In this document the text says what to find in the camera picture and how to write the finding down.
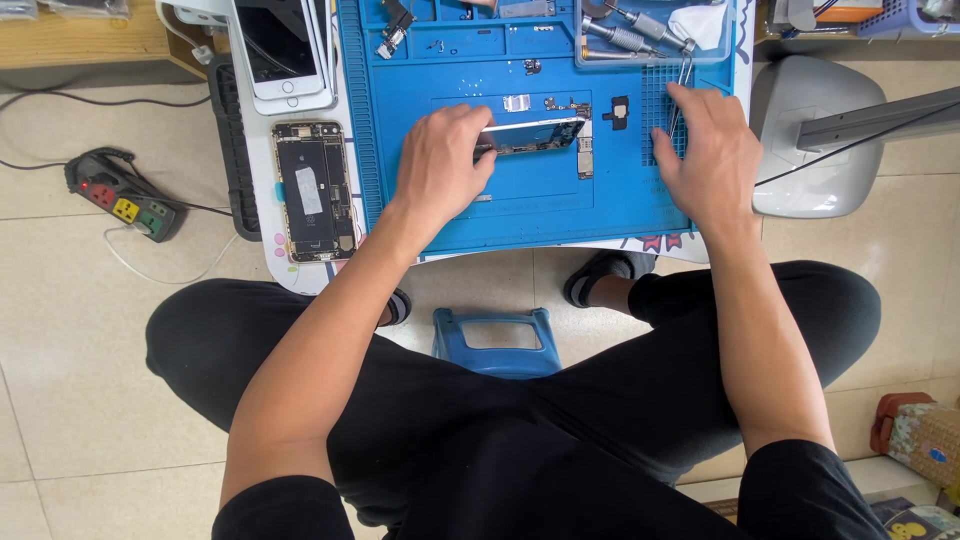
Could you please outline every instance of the power strip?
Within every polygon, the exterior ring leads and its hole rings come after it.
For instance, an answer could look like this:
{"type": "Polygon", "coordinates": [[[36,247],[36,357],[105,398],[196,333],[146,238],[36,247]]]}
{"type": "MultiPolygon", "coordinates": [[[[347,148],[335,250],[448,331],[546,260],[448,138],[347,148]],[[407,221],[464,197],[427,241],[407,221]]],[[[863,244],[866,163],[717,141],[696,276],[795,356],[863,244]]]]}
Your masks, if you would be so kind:
{"type": "Polygon", "coordinates": [[[154,200],[169,198],[109,157],[119,158],[132,166],[133,154],[113,148],[91,150],[64,167],[70,192],[79,194],[125,224],[143,224],[145,229],[138,229],[154,242],[172,237],[180,228],[185,208],[154,200]]]}

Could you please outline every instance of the purple basket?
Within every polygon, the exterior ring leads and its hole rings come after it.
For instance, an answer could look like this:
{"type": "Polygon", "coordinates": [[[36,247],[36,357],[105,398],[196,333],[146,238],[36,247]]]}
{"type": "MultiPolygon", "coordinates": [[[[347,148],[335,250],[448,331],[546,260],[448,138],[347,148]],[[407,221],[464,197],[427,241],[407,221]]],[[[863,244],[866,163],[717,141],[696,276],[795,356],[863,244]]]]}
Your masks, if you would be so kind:
{"type": "Polygon", "coordinates": [[[877,39],[936,37],[960,34],[960,23],[926,22],[920,19],[917,0],[883,0],[883,13],[861,22],[856,34],[877,39]]]}

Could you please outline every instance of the black plastic organizer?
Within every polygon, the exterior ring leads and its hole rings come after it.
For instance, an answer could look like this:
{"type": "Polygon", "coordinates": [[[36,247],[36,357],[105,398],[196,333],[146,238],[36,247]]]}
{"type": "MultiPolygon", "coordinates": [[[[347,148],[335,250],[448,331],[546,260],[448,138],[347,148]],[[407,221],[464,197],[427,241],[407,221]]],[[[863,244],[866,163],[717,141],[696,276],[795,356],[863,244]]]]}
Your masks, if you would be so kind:
{"type": "Polygon", "coordinates": [[[236,76],[233,73],[233,56],[220,55],[207,66],[207,84],[210,86],[210,104],[217,117],[220,133],[220,149],[227,170],[227,194],[233,227],[237,234],[251,242],[261,241],[260,218],[256,213],[253,197],[253,176],[247,140],[243,133],[243,114],[240,112],[240,95],[237,93],[236,76]]]}

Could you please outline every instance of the white desk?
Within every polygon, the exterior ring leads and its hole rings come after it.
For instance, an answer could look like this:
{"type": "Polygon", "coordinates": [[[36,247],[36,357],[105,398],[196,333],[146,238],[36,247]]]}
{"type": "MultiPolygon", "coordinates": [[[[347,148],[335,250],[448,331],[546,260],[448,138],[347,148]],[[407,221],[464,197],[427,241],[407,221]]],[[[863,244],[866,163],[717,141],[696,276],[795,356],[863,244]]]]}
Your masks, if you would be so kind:
{"type": "MultiPolygon", "coordinates": [[[[738,37],[731,52],[735,56],[733,78],[734,94],[740,98],[746,111],[750,107],[750,87],[752,82],[751,64],[754,51],[754,11],[756,0],[733,0],[737,6],[738,37]]],[[[230,0],[173,0],[172,4],[204,12],[227,14],[231,12],[230,0]]],[[[240,50],[243,44],[237,39],[239,32],[234,31],[234,21],[230,21],[230,47],[240,50]]],[[[334,15],[333,38],[338,43],[338,20],[334,15]]],[[[247,137],[247,152],[253,177],[253,193],[256,196],[256,209],[260,218],[260,231],[263,235],[263,251],[267,266],[274,279],[284,287],[300,294],[315,295],[333,278],[344,262],[313,262],[300,264],[290,260],[286,253],[285,227],[280,202],[276,197],[277,176],[274,165],[274,151],[270,138],[270,129],[277,122],[290,120],[336,120],[344,127],[347,141],[347,159],[350,175],[350,187],[353,192],[355,218],[363,233],[366,233],[364,208],[360,204],[360,175],[357,171],[356,153],[353,148],[353,129],[347,103],[347,86],[344,67],[337,65],[337,87],[340,96],[336,108],[332,110],[312,110],[295,114],[261,116],[253,109],[250,75],[242,62],[234,64],[240,108],[243,111],[244,132],[247,137]]],[[[707,262],[707,249],[698,233],[670,234],[644,238],[621,238],[564,244],[565,246],[611,248],[655,253],[665,257],[681,258],[693,262],[707,262]]],[[[429,262],[439,258],[456,257],[444,255],[420,258],[419,262],[429,262]]]]}

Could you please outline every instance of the hand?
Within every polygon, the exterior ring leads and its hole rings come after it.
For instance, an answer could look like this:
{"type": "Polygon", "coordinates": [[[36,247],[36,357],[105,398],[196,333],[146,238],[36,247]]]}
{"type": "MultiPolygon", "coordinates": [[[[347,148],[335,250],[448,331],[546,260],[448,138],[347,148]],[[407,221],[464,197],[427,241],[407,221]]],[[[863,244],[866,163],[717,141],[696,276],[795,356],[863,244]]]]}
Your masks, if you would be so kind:
{"type": "Polygon", "coordinates": [[[494,150],[473,164],[477,137],[492,120],[486,106],[443,107],[418,120],[403,140],[390,206],[422,223],[430,235],[427,243],[464,211],[493,174],[494,150]]]}
{"type": "Polygon", "coordinates": [[[763,147],[747,127],[740,100],[716,89],[666,87],[684,112],[686,157],[677,157],[670,137],[654,128],[654,157],[677,208],[709,237],[758,231],[753,196],[763,147]]]}

